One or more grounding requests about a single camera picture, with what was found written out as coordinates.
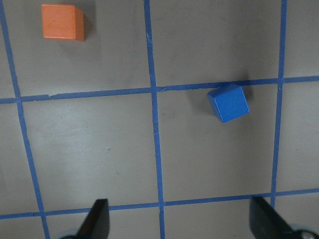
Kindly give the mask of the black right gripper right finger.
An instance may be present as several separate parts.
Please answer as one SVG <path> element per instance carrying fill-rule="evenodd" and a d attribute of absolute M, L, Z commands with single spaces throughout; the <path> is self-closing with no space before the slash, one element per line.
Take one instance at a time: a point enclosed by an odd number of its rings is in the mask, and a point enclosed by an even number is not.
<path fill-rule="evenodd" d="M 256 239 L 293 239 L 294 230 L 260 196 L 250 199 L 249 227 Z"/>

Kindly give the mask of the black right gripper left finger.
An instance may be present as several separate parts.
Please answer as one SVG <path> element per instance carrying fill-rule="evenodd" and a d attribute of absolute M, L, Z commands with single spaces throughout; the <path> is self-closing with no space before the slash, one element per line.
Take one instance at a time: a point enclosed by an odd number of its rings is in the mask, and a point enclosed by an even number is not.
<path fill-rule="evenodd" d="M 77 239 L 107 239 L 110 232 L 109 203 L 98 199 L 76 234 Z"/>

